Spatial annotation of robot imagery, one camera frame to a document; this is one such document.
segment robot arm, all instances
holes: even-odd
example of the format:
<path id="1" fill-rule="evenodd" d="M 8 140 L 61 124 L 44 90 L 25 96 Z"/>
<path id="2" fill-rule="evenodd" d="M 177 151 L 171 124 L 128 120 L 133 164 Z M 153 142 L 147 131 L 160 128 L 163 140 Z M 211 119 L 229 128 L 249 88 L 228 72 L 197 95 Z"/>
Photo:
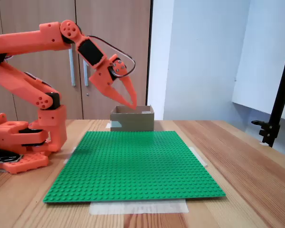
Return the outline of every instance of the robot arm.
<path id="1" fill-rule="evenodd" d="M 10 173 L 48 164 L 48 156 L 59 151 L 67 139 L 67 114 L 66 107 L 60 105 L 61 94 L 42 80 L 9 65 L 5 61 L 9 56 L 70 49 L 73 43 L 76 51 L 95 70 L 89 78 L 95 87 L 103 95 L 136 108 L 136 92 L 129 78 L 134 68 L 127 72 L 117 55 L 107 58 L 92 38 L 83 35 L 70 20 L 41 24 L 39 27 L 39 31 L 0 35 L 0 85 L 39 108 L 38 119 L 32 123 L 7 121 L 6 115 L 0 114 L 0 161 L 5 162 L 0 163 L 0 169 Z M 111 86 L 117 78 L 127 89 L 132 104 Z M 9 163 L 22 158 L 18 155 L 24 155 L 21 161 Z"/>
<path id="2" fill-rule="evenodd" d="M 0 35 L 0 85 L 40 109 L 50 108 L 53 99 L 49 93 L 58 93 L 60 98 L 61 94 L 40 79 L 13 68 L 4 59 L 6 56 L 24 53 L 70 49 L 70 44 L 75 43 L 76 51 L 96 70 L 89 79 L 95 87 L 103 95 L 130 108 L 136 108 L 136 92 L 125 65 L 117 55 L 108 59 L 99 46 L 90 37 L 84 36 L 79 27 L 70 20 L 61 24 L 41 24 L 39 28 L 39 31 Z M 116 78 L 124 84 L 132 104 L 111 87 Z"/>

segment black bracket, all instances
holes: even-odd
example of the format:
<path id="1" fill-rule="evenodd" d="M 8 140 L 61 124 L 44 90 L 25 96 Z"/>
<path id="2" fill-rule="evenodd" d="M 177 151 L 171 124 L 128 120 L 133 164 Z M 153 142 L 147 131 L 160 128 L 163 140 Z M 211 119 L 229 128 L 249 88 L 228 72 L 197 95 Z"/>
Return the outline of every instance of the black bracket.
<path id="1" fill-rule="evenodd" d="M 21 158 L 20 154 L 0 149 L 0 162 L 15 162 Z"/>
<path id="2" fill-rule="evenodd" d="M 262 142 L 267 143 L 270 147 L 272 147 L 277 135 L 279 134 L 280 125 L 270 124 L 268 122 L 259 120 L 251 121 L 251 123 L 261 126 L 262 130 L 260 130 L 259 135 L 263 136 Z"/>
<path id="3" fill-rule="evenodd" d="M 53 99 L 53 104 L 47 108 L 46 110 L 55 110 L 60 107 L 60 97 L 58 93 L 46 93 L 46 95 L 50 96 Z"/>

